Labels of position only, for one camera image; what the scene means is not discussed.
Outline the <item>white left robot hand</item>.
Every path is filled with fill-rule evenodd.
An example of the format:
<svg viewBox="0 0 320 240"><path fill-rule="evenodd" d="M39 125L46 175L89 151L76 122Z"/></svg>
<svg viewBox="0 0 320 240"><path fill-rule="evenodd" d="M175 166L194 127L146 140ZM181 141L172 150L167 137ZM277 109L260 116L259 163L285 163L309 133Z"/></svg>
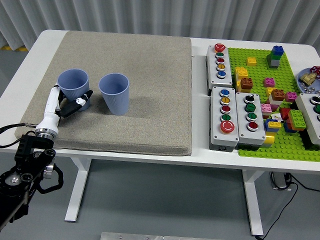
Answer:
<svg viewBox="0 0 320 240"><path fill-rule="evenodd" d="M64 94L58 85L55 85L49 94L44 110L43 120L35 127L37 137L54 139L58 136L60 118L67 118L84 107L90 100L93 91L88 90L82 96L69 101L61 108Z"/></svg>

